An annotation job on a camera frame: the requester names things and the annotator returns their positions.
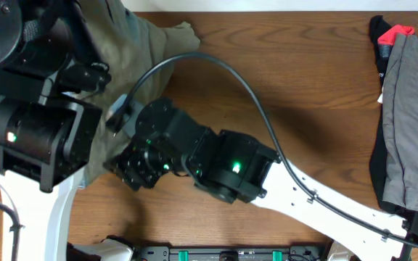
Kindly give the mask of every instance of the black fabric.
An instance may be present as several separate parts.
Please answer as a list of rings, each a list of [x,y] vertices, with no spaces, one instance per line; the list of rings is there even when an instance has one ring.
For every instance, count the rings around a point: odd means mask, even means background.
[[[380,55],[380,49],[377,43],[378,38],[391,29],[391,25],[383,20],[383,16],[377,15],[370,20],[369,36],[370,40],[374,44],[375,52],[375,64],[380,76],[380,87],[383,86],[385,79],[386,67],[388,66],[389,55]],[[401,207],[383,201],[383,190],[385,189],[386,182],[386,158],[388,151],[385,145],[385,138],[383,137],[382,126],[382,111],[380,110],[380,120],[377,127],[377,138],[375,140],[374,151],[370,157],[369,171],[372,185],[374,187],[375,195],[379,207],[389,213],[399,212]]]

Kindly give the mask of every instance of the bolt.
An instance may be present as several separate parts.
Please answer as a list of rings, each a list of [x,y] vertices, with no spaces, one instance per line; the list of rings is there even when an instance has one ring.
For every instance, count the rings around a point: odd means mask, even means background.
[[[3,4],[1,11],[3,12],[3,14],[8,14],[9,12],[11,12],[11,9],[7,4]]]

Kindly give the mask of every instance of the white wall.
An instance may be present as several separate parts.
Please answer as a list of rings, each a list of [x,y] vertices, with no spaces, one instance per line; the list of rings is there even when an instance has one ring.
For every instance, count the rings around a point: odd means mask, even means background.
[[[418,11],[418,0],[122,0],[135,12]]]

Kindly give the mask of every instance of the red object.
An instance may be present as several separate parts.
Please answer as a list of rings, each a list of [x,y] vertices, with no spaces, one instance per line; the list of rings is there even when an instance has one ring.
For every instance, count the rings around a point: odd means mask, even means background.
[[[402,33],[405,36],[410,36],[415,34],[415,29],[412,26],[395,25],[390,30],[388,30],[388,32],[380,36],[377,40],[377,43],[393,46],[395,45],[396,36],[398,33]]]

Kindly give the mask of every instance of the beige cloth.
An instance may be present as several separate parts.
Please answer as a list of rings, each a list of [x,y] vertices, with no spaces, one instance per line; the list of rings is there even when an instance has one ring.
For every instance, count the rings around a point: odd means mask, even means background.
[[[120,0],[80,0],[80,4],[94,45],[110,66],[112,76],[103,94],[86,99],[103,109],[85,169],[82,186],[87,186],[106,173],[102,164],[121,153],[129,143],[123,132],[114,137],[105,127],[105,116],[112,103],[128,93],[151,66],[175,54],[195,51],[200,40],[188,23],[183,22],[174,28],[158,28],[126,10]],[[146,104],[159,97],[172,72],[173,68],[167,67],[156,73],[134,98]]]

